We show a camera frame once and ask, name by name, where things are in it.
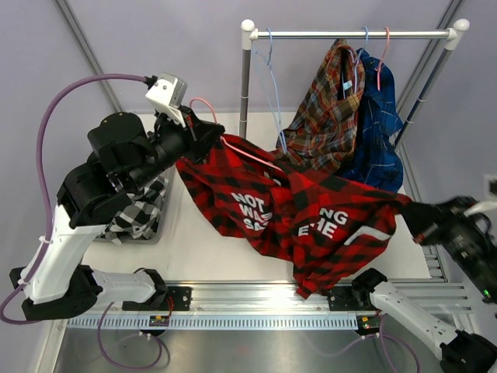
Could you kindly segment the light blue wire hanger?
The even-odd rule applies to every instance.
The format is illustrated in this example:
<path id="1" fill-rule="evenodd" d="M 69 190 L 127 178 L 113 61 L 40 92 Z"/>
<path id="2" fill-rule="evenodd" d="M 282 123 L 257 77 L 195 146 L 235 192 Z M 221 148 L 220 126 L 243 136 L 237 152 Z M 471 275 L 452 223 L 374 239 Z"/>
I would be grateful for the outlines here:
<path id="1" fill-rule="evenodd" d="M 260 68 L 258 65 L 255 66 L 255 73 L 258 76 L 259 83 L 262 87 L 262 90 L 264 92 L 264 95 L 266 97 L 267 103 L 269 105 L 270 111 L 273 115 L 273 119 L 275 122 L 275 127 L 277 131 L 277 140 L 276 140 L 276 146 L 281 148 L 283 153 L 285 155 L 288 154 L 287 150 L 287 141 L 283 132 L 282 128 L 282 123 L 281 123 L 281 107 L 280 107 L 280 98 L 279 98 L 279 92 L 278 92 L 278 86 L 276 83 L 276 77 L 273 72 L 273 65 L 272 65 L 272 54 L 273 54 L 273 35 L 271 32 L 270 28 L 266 29 L 266 32 L 268 33 L 269 36 L 269 49 L 266 54 L 264 54 L 261 51 L 258 51 L 255 44 L 252 45 L 252 55 L 259 56 L 262 60 L 260 63 L 261 66 L 265 65 L 265 69 L 267 69 L 267 72 L 270 77 L 270 81 L 272 84 L 272 90 L 273 93 L 269 92 L 269 88 L 267 86 L 267 79 L 263 77 L 262 73 L 262 67 Z"/>

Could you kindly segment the red black plaid shirt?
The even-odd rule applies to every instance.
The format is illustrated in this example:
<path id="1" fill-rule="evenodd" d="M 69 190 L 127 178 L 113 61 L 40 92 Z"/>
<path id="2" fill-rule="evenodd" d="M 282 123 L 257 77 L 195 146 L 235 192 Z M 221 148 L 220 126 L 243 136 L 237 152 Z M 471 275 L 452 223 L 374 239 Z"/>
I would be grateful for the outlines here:
<path id="1" fill-rule="evenodd" d="M 410 199 L 322 171 L 282 162 L 235 135 L 224 138 L 283 172 L 238 154 L 221 140 L 199 163 L 176 168 L 201 214 L 223 236 L 293 265 L 303 297 L 327 291 L 386 250 Z"/>

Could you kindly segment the black white plaid shirt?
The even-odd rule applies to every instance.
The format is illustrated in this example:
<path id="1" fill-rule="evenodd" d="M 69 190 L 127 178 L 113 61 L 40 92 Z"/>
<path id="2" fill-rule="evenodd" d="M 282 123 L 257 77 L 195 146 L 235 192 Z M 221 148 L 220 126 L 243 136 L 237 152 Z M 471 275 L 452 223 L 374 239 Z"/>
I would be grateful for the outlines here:
<path id="1" fill-rule="evenodd" d="M 131 204 L 117 213 L 98 239 L 116 245 L 154 239 L 165 207 L 168 184 L 167 178 L 159 176 L 142 193 L 129 193 Z"/>

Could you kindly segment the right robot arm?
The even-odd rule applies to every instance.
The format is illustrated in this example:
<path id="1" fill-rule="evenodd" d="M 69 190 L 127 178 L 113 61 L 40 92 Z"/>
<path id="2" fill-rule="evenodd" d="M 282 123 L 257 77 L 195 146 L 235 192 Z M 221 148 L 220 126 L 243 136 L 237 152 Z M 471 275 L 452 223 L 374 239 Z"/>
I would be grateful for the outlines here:
<path id="1" fill-rule="evenodd" d="M 441 204 L 413 202 L 401 208 L 414 241 L 436 249 L 445 280 L 450 257 L 476 287 L 485 304 L 496 303 L 496 240 L 487 213 L 493 200 L 455 197 Z M 352 300 L 391 316 L 430 349 L 444 372 L 494 372 L 496 345 L 487 338 L 458 329 L 409 300 L 380 271 L 370 268 L 352 282 Z"/>

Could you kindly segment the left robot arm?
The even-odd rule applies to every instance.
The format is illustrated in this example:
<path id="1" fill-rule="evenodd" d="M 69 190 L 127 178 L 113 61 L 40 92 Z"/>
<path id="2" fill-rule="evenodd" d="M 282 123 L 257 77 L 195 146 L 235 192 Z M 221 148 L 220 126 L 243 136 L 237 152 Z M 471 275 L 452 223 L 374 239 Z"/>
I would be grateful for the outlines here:
<path id="1" fill-rule="evenodd" d="M 153 132 L 144 129 L 138 115 L 115 113 L 89 132 L 92 153 L 64 178 L 50 237 L 41 241 L 36 259 L 9 275 L 25 295 L 27 323 L 70 319 L 111 302 L 140 311 L 166 303 L 168 288 L 156 270 L 112 274 L 92 269 L 82 258 L 130 206 L 133 194 L 180 159 L 204 159 L 225 131 L 220 124 L 199 119 L 189 107 L 182 106 L 179 113 L 184 124 L 160 113 Z"/>

